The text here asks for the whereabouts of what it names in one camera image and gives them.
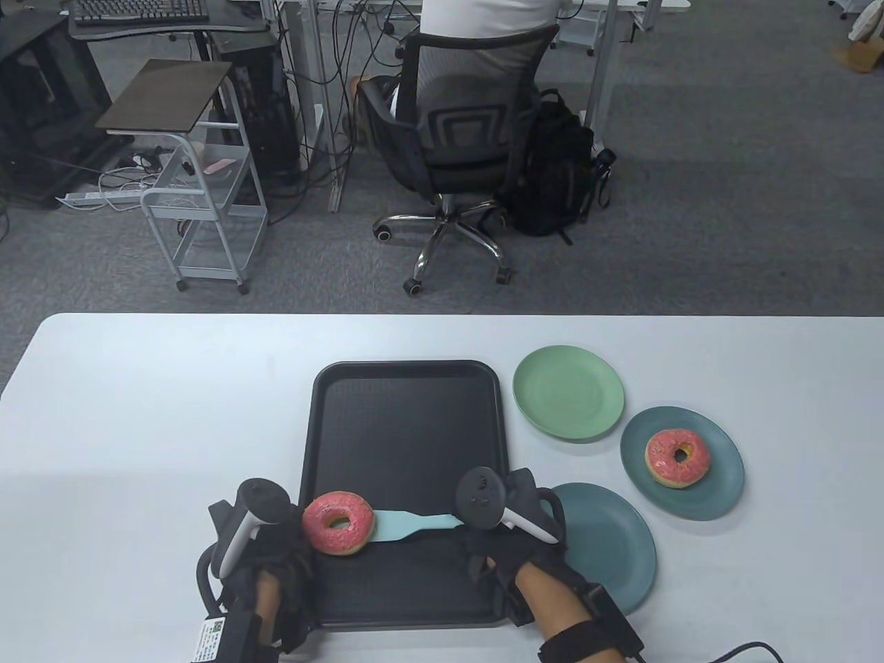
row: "black backpack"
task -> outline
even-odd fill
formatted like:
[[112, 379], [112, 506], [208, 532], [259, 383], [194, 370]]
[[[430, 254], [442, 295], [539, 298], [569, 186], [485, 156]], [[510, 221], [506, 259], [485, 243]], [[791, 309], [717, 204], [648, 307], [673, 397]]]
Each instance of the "black backpack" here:
[[602, 194], [617, 156], [605, 149], [592, 157], [593, 133], [580, 124], [556, 89], [544, 90], [540, 114], [528, 138], [525, 166], [518, 185], [499, 195], [507, 210], [507, 222], [526, 235], [542, 237], [558, 232], [568, 244], [564, 229], [578, 221], [585, 223], [598, 189]]

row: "black glove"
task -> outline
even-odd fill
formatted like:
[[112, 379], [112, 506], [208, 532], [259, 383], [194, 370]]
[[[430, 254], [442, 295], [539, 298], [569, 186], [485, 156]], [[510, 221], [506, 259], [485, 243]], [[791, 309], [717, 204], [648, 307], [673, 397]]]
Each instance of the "black glove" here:
[[[558, 497], [552, 491], [540, 491], [544, 500], [551, 501], [556, 520], [565, 529], [564, 510]], [[590, 588], [586, 579], [565, 562], [567, 540], [551, 545], [524, 530], [511, 530], [505, 525], [493, 530], [461, 525], [455, 530], [455, 536], [470, 555], [469, 575], [480, 594], [490, 601], [496, 613], [516, 626], [534, 621], [528, 603], [515, 586], [515, 576], [525, 564], [530, 562], [566, 584], [578, 597]], [[494, 560], [494, 568], [488, 565], [489, 558]]]
[[263, 525], [248, 542], [236, 568], [222, 581], [222, 605], [228, 611], [255, 610], [258, 573], [273, 574], [282, 598], [273, 641], [281, 639], [283, 652], [290, 652], [316, 628], [313, 554], [301, 530], [301, 510], [292, 505], [288, 519], [279, 525]]

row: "office chair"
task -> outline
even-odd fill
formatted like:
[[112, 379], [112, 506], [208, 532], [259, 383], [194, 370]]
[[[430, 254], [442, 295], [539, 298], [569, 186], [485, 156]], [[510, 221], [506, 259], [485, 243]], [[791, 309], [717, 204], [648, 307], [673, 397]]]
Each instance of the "office chair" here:
[[415, 297], [436, 246], [452, 227], [483, 246], [497, 262], [497, 282], [512, 272], [500, 247], [463, 219], [498, 208], [494, 200], [466, 208], [458, 194], [494, 194], [514, 186], [522, 170], [528, 134], [540, 109], [534, 74], [559, 28], [494, 39], [455, 39], [415, 33], [404, 42], [396, 117], [384, 90], [396, 80], [375, 77], [358, 91], [371, 137], [401, 185], [435, 204], [434, 216], [381, 217], [375, 237], [388, 241], [391, 223], [434, 222], [403, 284]]

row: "power strip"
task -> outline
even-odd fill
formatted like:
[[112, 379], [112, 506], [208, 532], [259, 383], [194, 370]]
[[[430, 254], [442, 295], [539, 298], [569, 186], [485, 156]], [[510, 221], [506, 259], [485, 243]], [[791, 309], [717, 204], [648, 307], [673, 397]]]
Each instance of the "power strip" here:
[[111, 201], [115, 205], [132, 204], [141, 202], [141, 191], [138, 189], [130, 191], [105, 191], [99, 194], [97, 191], [85, 191], [68, 194], [64, 201], [74, 207], [95, 207], [97, 204]]

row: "black tray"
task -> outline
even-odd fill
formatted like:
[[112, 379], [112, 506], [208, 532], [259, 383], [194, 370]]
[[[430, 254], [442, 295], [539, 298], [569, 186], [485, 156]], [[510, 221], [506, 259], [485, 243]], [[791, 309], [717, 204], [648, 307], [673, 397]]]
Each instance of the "black tray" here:
[[[343, 362], [313, 387], [300, 504], [331, 491], [377, 509], [454, 513], [464, 473], [508, 471], [497, 376], [481, 362]], [[317, 555], [325, 627], [452, 626], [500, 619], [451, 530]]]

